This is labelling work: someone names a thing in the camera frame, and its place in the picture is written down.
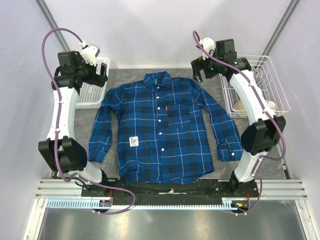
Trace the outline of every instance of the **shirt sleeve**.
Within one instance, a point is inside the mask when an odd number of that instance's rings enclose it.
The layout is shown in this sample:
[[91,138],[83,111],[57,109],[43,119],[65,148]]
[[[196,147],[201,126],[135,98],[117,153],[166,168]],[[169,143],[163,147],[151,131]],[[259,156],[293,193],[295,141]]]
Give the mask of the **shirt sleeve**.
[[112,143],[112,116],[121,115],[124,93],[121,87],[110,89],[104,97],[93,123],[89,140],[88,160],[102,163]]
[[209,113],[218,159],[223,162],[240,160],[243,148],[236,123],[198,83],[191,80],[190,86],[195,103]]

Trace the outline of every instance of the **wire basket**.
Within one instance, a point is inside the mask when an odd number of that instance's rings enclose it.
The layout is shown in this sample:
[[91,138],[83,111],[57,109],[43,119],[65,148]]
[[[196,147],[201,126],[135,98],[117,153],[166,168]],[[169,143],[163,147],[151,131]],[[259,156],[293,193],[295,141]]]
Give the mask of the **wire basket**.
[[[103,56],[98,56],[96,58],[96,73],[100,74],[101,63],[106,64],[106,75],[109,75],[110,68],[110,59]],[[76,109],[98,109],[101,106],[101,102],[105,97],[106,87],[108,81],[104,84],[103,87],[90,85],[83,83],[80,88],[80,94],[78,102],[76,103]]]
[[[290,111],[288,100],[279,81],[275,67],[269,56],[238,55],[239,58],[246,58],[250,63],[257,86],[261,89],[265,100],[275,103],[277,116],[284,115]],[[235,104],[240,100],[236,90],[227,81],[226,77],[220,74],[223,96],[226,111],[233,118],[247,118],[247,112],[242,109],[235,109]]]

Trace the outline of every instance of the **dish rack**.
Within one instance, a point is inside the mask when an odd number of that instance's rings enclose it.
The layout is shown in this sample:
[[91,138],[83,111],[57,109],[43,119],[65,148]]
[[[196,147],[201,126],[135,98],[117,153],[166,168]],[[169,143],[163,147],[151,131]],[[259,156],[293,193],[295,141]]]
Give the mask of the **dish rack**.
[[[264,99],[276,104],[275,114],[281,116],[289,112],[288,100],[270,57],[259,55],[238,55],[238,57],[246,58],[250,63],[255,82],[261,89]],[[230,85],[226,77],[221,74],[220,80],[228,115],[233,118],[247,118],[248,115],[245,110],[235,109],[236,102],[240,100],[236,90]]]
[[[96,73],[100,74],[101,63],[106,64],[106,75],[109,76],[110,69],[110,59],[108,57],[98,56],[96,58]],[[78,102],[76,103],[76,109],[98,109],[101,106],[101,102],[105,97],[106,87],[108,81],[104,84],[103,87],[90,85],[83,83],[80,88],[80,94]]]

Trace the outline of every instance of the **shirt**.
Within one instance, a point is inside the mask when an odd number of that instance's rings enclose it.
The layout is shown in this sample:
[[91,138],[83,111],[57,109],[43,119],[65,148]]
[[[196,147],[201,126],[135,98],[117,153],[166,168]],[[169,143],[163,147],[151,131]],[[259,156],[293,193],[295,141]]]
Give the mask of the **shirt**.
[[97,112],[89,161],[101,163],[118,120],[118,172],[128,183],[187,184],[214,170],[201,109],[210,115],[221,161],[240,160],[243,149],[235,122],[194,80],[165,72],[112,88]]

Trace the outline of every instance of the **floor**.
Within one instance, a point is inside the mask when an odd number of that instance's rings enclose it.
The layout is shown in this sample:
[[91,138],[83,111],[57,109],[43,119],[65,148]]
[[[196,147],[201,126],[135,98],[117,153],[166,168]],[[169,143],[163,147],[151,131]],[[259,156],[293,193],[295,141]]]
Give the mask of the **floor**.
[[214,210],[91,210],[47,208],[38,240],[306,240],[295,201],[259,202],[247,216]]
[[[107,82],[107,91],[120,85],[136,82],[144,79],[146,73],[155,73],[167,71],[172,77],[192,77],[191,69],[111,69],[109,72],[109,80]],[[201,86],[223,107],[225,107],[224,96],[222,92],[220,78],[218,76],[212,79],[204,79]],[[88,142],[91,135],[91,129],[98,109],[77,109],[74,117],[74,133],[75,139],[88,152]],[[238,166],[239,162],[221,162],[216,154],[216,141],[209,122],[209,115],[203,112],[204,123],[207,130],[208,142],[211,149],[212,162],[214,172],[207,174],[204,178],[212,179],[229,179],[231,172]],[[234,119],[239,133],[242,134],[248,127],[249,122],[245,118]],[[94,162],[94,166],[103,169],[109,178],[117,178],[117,134],[118,123],[116,115],[112,119],[112,146],[107,153],[103,163]],[[278,148],[274,147],[269,156],[279,156]],[[263,179],[285,179],[285,173],[281,161],[273,161],[264,159],[257,170],[256,175]]]

